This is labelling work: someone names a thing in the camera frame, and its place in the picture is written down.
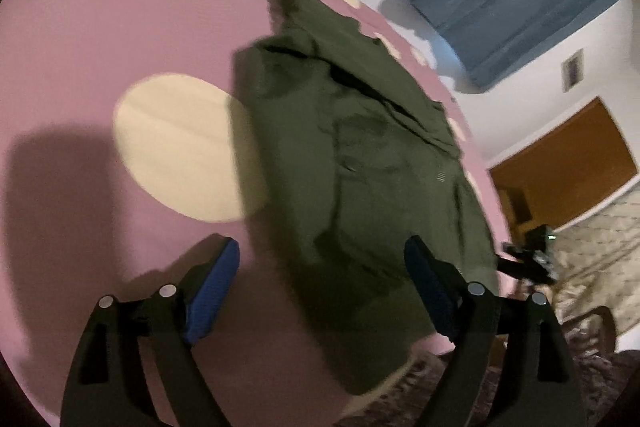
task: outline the wooden door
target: wooden door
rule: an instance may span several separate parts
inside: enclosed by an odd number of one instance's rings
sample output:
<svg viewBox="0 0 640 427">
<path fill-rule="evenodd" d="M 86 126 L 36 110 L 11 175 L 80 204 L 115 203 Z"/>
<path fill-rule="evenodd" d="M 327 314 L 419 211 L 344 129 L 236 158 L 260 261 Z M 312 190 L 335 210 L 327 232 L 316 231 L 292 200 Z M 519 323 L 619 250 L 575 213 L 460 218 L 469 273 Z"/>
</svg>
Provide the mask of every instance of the wooden door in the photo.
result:
<svg viewBox="0 0 640 427">
<path fill-rule="evenodd" d="M 523 225 L 526 229 L 543 223 L 560 227 L 637 173 L 616 123 L 599 98 L 491 170 L 512 232 Z"/>
</svg>

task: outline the polka dot bedsheet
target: polka dot bedsheet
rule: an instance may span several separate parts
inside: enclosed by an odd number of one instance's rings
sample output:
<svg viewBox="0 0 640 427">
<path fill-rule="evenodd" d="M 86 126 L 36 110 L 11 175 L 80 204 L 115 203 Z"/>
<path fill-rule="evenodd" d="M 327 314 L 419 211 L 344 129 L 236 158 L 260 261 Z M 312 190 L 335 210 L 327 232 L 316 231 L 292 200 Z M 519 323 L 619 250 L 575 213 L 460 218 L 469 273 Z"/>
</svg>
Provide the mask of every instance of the polka dot bedsheet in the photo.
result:
<svg viewBox="0 0 640 427">
<path fill-rule="evenodd" d="M 496 244 L 507 241 L 465 119 L 425 57 L 359 0 L 322 1 L 359 20 L 444 104 Z M 219 235 L 239 241 L 241 269 L 194 356 L 232 424 L 323 427 L 348 407 L 276 269 L 276 245 L 255 251 L 248 240 L 268 194 L 231 95 L 233 56 L 273 24 L 269 0 L 0 4 L 0 351 L 52 425 L 95 302 L 142 298 L 180 279 L 202 261 L 193 245 Z M 161 419 L 172 422 L 141 350 Z"/>
</svg>

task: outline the silver screw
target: silver screw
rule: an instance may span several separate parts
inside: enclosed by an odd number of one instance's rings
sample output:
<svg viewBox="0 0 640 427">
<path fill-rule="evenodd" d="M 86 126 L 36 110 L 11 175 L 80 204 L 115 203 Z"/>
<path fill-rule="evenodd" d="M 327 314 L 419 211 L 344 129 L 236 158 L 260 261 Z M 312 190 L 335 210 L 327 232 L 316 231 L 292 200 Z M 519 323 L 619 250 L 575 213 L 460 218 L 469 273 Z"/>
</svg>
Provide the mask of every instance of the silver screw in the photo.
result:
<svg viewBox="0 0 640 427">
<path fill-rule="evenodd" d="M 469 286 L 466 287 L 466 289 L 469 290 L 469 293 L 471 293 L 471 295 L 475 295 L 476 297 L 484 295 L 484 286 L 482 286 L 479 282 L 470 283 Z"/>
<path fill-rule="evenodd" d="M 533 293 L 533 295 L 531 296 L 531 300 L 535 302 L 535 304 L 538 304 L 540 306 L 546 304 L 546 297 L 540 292 Z"/>
<path fill-rule="evenodd" d="M 100 308 L 108 308 L 113 304 L 113 297 L 111 295 L 105 295 L 102 299 L 98 301 L 98 306 Z"/>
<path fill-rule="evenodd" d="M 164 286 L 162 286 L 162 288 L 160 288 L 160 295 L 162 297 L 171 297 L 172 295 L 175 295 L 175 293 L 177 292 L 178 288 L 176 288 L 173 284 L 165 284 Z"/>
</svg>

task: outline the pink fabric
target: pink fabric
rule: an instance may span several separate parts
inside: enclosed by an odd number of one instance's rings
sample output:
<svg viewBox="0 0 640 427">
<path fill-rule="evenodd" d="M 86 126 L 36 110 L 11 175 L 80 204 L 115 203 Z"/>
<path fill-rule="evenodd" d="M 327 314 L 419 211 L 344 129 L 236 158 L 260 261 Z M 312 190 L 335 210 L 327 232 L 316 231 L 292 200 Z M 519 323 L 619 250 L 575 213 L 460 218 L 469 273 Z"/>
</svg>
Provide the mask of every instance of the pink fabric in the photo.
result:
<svg viewBox="0 0 640 427">
<path fill-rule="evenodd" d="M 386 36 L 470 134 L 437 75 L 381 15 L 322 1 L 360 20 L 364 33 Z M 266 0 L 0 4 L 0 350 L 52 423 L 95 301 L 141 298 L 179 279 L 196 260 L 184 252 L 211 233 L 240 242 L 242 266 L 215 334 L 194 355 L 232 424 L 326 427 L 346 404 L 274 254 L 249 242 L 251 223 L 202 223 L 166 208 L 133 181 L 113 144 L 114 105 L 127 87 L 178 72 L 231 91 L 233 52 L 270 31 Z M 509 237 L 492 182 L 473 142 L 460 145 L 499 245 Z M 159 412 L 171 421 L 161 401 Z"/>
</svg>

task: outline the green garment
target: green garment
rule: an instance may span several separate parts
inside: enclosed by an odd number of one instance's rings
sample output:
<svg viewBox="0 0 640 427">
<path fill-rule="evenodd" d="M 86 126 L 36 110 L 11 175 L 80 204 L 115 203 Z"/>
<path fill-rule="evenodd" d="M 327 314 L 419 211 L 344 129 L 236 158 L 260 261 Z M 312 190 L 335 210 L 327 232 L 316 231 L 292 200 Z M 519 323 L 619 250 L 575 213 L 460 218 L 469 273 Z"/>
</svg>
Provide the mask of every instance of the green garment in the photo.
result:
<svg viewBox="0 0 640 427">
<path fill-rule="evenodd" d="M 280 1 L 280 32 L 239 55 L 240 98 L 293 288 L 335 374 L 362 394 L 434 331 L 405 241 L 420 235 L 495 292 L 494 241 L 442 104 L 356 20 L 319 0 Z"/>
</svg>

